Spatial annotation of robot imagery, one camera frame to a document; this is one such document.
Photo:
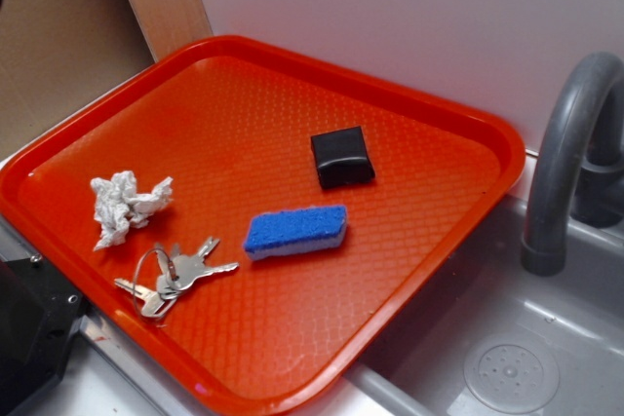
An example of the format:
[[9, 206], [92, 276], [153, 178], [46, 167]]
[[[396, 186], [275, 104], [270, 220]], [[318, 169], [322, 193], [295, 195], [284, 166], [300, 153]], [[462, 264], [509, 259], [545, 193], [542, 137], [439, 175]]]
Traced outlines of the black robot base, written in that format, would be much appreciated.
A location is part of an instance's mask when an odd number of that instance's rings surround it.
[[51, 262], [1, 263], [1, 413], [21, 415], [64, 376], [86, 300]]

